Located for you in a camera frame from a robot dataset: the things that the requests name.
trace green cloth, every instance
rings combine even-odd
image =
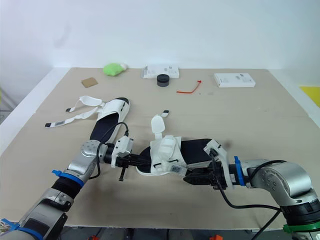
[[[116,76],[123,72],[125,69],[118,63],[110,63],[103,68],[103,72],[108,76]]]

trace brown cardboard square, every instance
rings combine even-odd
[[[85,88],[89,88],[91,86],[94,86],[94,85],[98,84],[97,80],[95,78],[93,78],[93,77],[90,77],[90,78],[87,78],[85,80],[82,80],[81,83],[83,84],[83,86]]]

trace green sponge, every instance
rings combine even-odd
[[[127,65],[119,64],[119,63],[110,63],[103,68],[103,72],[108,76],[116,76],[119,73],[125,71],[127,69]]]

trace white table edge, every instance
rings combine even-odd
[[[0,124],[0,156],[69,70],[53,68]]]

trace white wall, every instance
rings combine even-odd
[[[299,67],[317,79],[318,0],[2,0],[1,10],[1,85],[18,100],[52,66]]]

